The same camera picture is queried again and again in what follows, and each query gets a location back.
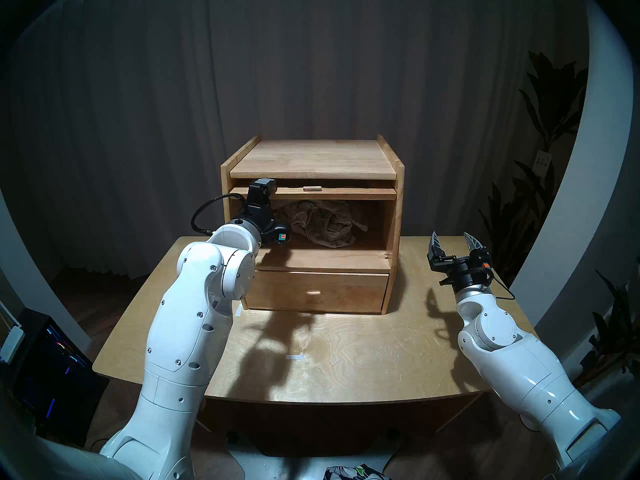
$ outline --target black cable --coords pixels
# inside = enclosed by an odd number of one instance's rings
[[[509,290],[509,287],[507,287],[506,285],[504,285],[497,277],[494,277],[494,280],[500,284],[501,286],[504,287],[504,289],[511,295],[511,297],[499,297],[499,296],[495,296],[496,299],[504,299],[507,301],[515,301],[516,300],[516,296],[513,295],[513,292],[511,292]]]
[[[200,206],[196,212],[193,214],[193,216],[191,217],[191,228],[200,233],[200,234],[204,234],[206,236],[212,236],[213,235],[213,230],[209,230],[208,228],[200,228],[198,225],[196,225],[196,218],[198,217],[198,215],[200,213],[202,213],[202,211],[209,206],[212,203],[215,203],[216,201],[219,201],[221,199],[224,198],[235,198],[240,200],[240,202],[242,203],[242,207],[244,208],[244,210],[247,210],[247,200],[245,199],[245,197],[242,194],[238,194],[238,193],[229,193],[229,194],[222,194],[221,196],[218,196],[217,198],[213,198],[212,200],[207,201],[206,203],[204,203],[202,206]]]
[[[98,444],[98,442],[100,442],[101,440],[109,440],[108,438],[99,438],[98,440],[96,440],[93,444],[91,444],[91,447],[89,448],[89,452],[92,453],[94,451],[94,446],[96,444]]]

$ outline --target cabinet top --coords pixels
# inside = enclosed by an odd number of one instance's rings
[[[378,142],[260,141],[231,169],[232,179],[378,179],[396,171]]]

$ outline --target wooden drawer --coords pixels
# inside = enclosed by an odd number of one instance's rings
[[[389,275],[256,271],[246,303],[251,309],[380,313]]]

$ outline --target cloth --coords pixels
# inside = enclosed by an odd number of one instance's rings
[[[391,478],[363,464],[355,468],[348,466],[327,468],[324,472],[324,480],[391,480]]]
[[[280,212],[289,222],[291,231],[328,248],[351,246],[356,240],[353,227],[361,231],[368,228],[362,220],[362,205],[358,202],[287,201],[281,204]]]

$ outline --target brown towel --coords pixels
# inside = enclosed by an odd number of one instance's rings
[[[311,200],[278,204],[291,230],[302,234],[313,244],[328,248],[351,246],[356,240],[353,226],[367,230],[362,221],[361,205],[357,202]]]

